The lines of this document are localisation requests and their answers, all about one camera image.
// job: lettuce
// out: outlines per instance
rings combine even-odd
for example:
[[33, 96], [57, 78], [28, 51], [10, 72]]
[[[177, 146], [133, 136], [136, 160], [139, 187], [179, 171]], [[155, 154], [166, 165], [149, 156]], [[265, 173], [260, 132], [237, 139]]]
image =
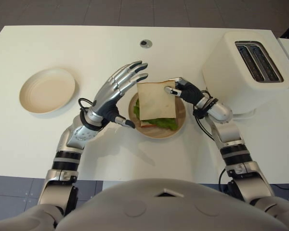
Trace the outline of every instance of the lettuce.
[[[139, 119], [140, 108], [139, 108], [139, 99], [136, 101], [136, 105], [134, 106], [134, 114]], [[158, 118], [158, 119], [148, 119], [143, 120], [144, 122], [148, 122], [150, 124], [154, 124], [160, 128], [169, 128], [170, 130], [177, 130], [178, 125], [175, 122], [175, 118]]]

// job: robot finger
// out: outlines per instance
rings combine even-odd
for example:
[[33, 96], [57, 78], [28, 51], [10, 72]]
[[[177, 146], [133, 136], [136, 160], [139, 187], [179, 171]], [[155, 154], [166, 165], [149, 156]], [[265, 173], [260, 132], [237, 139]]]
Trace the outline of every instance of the robot finger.
[[123, 96], [125, 92], [128, 91], [128, 89], [130, 89], [139, 81], [146, 79], [147, 77], [148, 77], [148, 73], [143, 73], [143, 74], [136, 75], [135, 77], [129, 79], [123, 85], [119, 86], [118, 89], [120, 90], [120, 95]]
[[127, 82], [130, 78], [132, 78], [134, 75], [136, 75], [138, 72], [146, 69], [148, 67], [148, 64], [140, 64], [136, 65], [133, 69], [130, 69], [128, 73], [123, 75], [120, 79], [117, 80], [118, 85], [123, 85], [125, 82]]
[[125, 119], [125, 118], [122, 117], [122, 116], [117, 116], [117, 117], [115, 118], [115, 123], [116, 123], [116, 124], [120, 124], [120, 125], [122, 125], [122, 126], [124, 126], [124, 127], [135, 128], [135, 124], [134, 124], [132, 121], [130, 121], [130, 120], [128, 120], [128, 119]]
[[181, 93], [182, 93], [181, 90], [174, 89], [174, 88], [171, 88], [171, 87], [165, 87], [164, 90], [165, 90], [167, 93], [172, 94], [172, 95], [175, 95], [175, 96], [181, 96]]
[[186, 81], [185, 79], [183, 79], [182, 77], [176, 77], [176, 78], [170, 78], [168, 80], [173, 80], [175, 81], [175, 86], [184, 86], [186, 83], [188, 83], [188, 81]]
[[118, 71], [115, 72], [115, 74], [112, 75], [112, 78], [115, 80], [116, 83], [118, 83], [118, 81], [125, 75], [127, 75], [130, 70], [132, 70], [133, 68], [135, 68], [136, 66], [142, 64], [143, 61], [136, 61], [133, 62], [131, 64], [127, 64], [125, 66], [123, 66], [121, 69], [119, 69]]

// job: toaster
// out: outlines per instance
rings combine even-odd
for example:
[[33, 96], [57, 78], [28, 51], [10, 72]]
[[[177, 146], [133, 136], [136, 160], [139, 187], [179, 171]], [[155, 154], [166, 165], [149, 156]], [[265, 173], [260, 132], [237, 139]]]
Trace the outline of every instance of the toaster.
[[224, 34], [202, 67], [211, 95], [234, 114], [248, 114], [289, 88], [282, 65], [256, 32]]

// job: white bread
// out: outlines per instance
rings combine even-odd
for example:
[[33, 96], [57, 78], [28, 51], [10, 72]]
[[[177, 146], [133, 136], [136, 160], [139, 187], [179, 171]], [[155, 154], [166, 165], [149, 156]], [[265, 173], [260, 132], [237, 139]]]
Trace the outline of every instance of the white bread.
[[137, 84], [140, 120], [176, 118], [175, 96], [165, 92], [166, 86], [175, 88], [175, 81]]

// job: beige plate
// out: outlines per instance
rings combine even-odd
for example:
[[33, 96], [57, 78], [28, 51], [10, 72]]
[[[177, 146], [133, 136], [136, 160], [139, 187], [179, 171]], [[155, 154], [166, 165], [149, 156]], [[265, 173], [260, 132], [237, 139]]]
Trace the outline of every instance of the beige plate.
[[182, 128], [185, 122], [185, 118], [186, 118], [186, 111], [185, 111], [185, 106], [180, 98], [178, 97], [175, 98], [176, 115], [177, 115], [176, 122], [178, 125], [178, 129], [175, 131], [172, 131], [166, 128], [159, 128], [159, 127], [149, 127], [149, 128], [140, 127], [140, 120], [134, 114], [134, 106], [136, 104], [137, 99], [138, 99], [138, 93], [135, 94], [130, 101], [129, 116], [130, 116], [130, 120], [134, 122], [136, 129], [142, 134], [144, 134], [145, 136], [148, 136], [150, 138], [155, 138], [155, 139], [163, 139], [163, 138], [173, 136]]
[[47, 113], [64, 106], [73, 96], [75, 80], [66, 70], [55, 68], [37, 72], [22, 86], [19, 101], [33, 113]]

